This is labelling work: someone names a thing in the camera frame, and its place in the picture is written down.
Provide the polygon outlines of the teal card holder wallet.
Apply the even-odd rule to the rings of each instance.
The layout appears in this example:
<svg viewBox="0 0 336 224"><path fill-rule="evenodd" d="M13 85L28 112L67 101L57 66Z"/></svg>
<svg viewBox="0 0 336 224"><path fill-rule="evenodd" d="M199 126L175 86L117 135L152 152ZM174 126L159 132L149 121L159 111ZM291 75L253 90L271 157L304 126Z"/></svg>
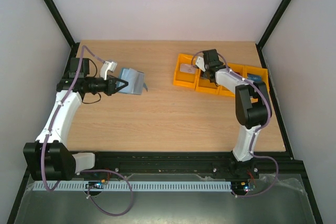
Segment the teal card holder wallet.
<svg viewBox="0 0 336 224"><path fill-rule="evenodd" d="M132 68L122 68L119 79L128 82L128 85L122 88L119 93L141 95L143 90L148 92L144 72Z"/></svg>

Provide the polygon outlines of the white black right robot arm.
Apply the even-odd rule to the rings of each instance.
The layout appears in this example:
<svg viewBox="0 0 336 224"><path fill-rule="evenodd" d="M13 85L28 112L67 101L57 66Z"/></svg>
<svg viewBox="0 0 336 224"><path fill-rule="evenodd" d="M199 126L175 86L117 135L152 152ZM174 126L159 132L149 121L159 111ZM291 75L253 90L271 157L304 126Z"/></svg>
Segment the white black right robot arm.
<svg viewBox="0 0 336 224"><path fill-rule="evenodd" d="M211 83L235 95L235 113L240 128L227 166L232 177L246 177L247 171L254 169L254 149L259 133L269 124L272 116L267 85L237 74L216 49L203 50L201 53L203 55L195 61L196 66Z"/></svg>

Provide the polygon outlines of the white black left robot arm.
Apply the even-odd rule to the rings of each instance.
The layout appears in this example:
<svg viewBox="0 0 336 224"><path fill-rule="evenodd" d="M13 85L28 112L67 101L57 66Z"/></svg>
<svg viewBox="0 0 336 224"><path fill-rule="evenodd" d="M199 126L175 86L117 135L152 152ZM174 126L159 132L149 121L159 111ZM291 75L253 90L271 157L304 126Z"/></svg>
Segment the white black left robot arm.
<svg viewBox="0 0 336 224"><path fill-rule="evenodd" d="M57 84L56 99L50 116L36 137L23 149L33 180L71 180L75 174L94 168L94 153L72 154L67 139L76 111L87 93L111 96L128 86L128 82L112 76L117 63L104 61L98 77L91 77L88 58L73 58L69 70Z"/></svg>

